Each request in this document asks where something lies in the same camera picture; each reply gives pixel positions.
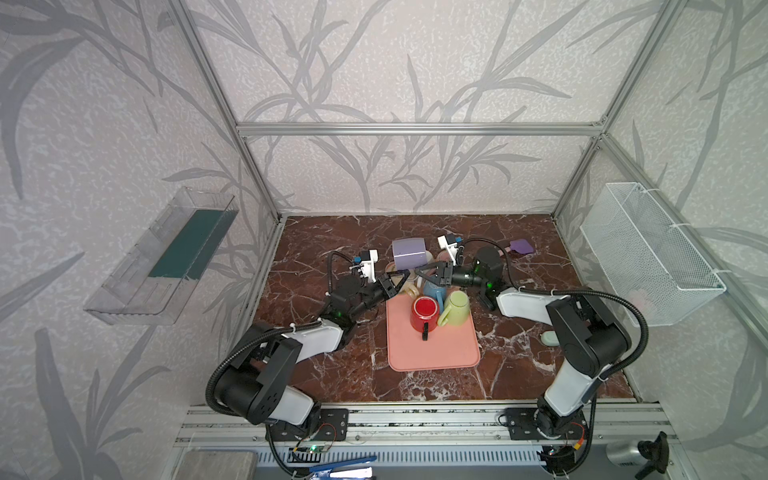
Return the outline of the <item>lavender purple mug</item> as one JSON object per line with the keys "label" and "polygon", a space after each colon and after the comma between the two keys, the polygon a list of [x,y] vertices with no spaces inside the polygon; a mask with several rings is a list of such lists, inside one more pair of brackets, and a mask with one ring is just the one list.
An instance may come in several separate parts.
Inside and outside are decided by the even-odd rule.
{"label": "lavender purple mug", "polygon": [[392,254],[397,270],[410,270],[429,263],[423,238],[403,238],[392,242]]}

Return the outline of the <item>red mug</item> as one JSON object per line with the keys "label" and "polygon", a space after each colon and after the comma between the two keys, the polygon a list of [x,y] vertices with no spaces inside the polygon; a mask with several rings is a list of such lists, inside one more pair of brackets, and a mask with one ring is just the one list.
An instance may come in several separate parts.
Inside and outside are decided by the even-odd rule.
{"label": "red mug", "polygon": [[410,324],[422,341],[427,341],[432,331],[437,328],[440,308],[437,301],[429,296],[417,297],[411,306]]}

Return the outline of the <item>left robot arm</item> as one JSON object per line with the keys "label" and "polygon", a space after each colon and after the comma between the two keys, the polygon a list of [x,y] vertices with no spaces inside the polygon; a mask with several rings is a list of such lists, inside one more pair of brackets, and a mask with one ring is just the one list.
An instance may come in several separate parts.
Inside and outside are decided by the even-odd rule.
{"label": "left robot arm", "polygon": [[212,372],[206,404],[219,414],[239,416],[254,425],[283,422],[315,432],[321,406],[290,385],[296,365],[344,348],[358,318],[397,296],[408,277],[407,270],[396,270],[368,282],[348,274],[327,293],[316,320],[280,328],[252,324]]}

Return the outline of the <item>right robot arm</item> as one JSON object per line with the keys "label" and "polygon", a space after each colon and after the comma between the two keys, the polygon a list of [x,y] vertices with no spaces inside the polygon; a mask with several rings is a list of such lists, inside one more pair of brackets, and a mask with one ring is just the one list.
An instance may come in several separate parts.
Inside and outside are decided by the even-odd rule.
{"label": "right robot arm", "polygon": [[510,281],[510,266],[488,247],[480,249],[468,267],[435,261],[414,273],[436,286],[476,287],[487,309],[554,329],[564,361],[533,414],[539,433],[554,439],[563,435],[602,383],[642,355],[649,325],[638,307],[608,292],[518,286]]}

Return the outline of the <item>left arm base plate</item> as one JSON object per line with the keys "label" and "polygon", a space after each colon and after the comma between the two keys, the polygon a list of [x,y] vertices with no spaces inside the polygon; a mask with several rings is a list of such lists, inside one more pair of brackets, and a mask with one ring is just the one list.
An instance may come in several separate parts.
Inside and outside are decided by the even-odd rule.
{"label": "left arm base plate", "polygon": [[278,442],[299,441],[309,438],[315,441],[343,441],[346,439],[350,411],[346,408],[315,409],[300,425],[276,421],[267,425],[271,438]]}

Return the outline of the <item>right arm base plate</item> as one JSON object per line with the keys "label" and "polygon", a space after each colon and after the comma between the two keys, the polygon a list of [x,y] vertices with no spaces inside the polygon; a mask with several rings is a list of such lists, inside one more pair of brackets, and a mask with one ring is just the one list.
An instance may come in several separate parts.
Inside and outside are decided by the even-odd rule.
{"label": "right arm base plate", "polygon": [[587,421],[582,410],[567,417],[550,417],[535,407],[506,408],[496,417],[511,440],[576,441],[586,434]]}

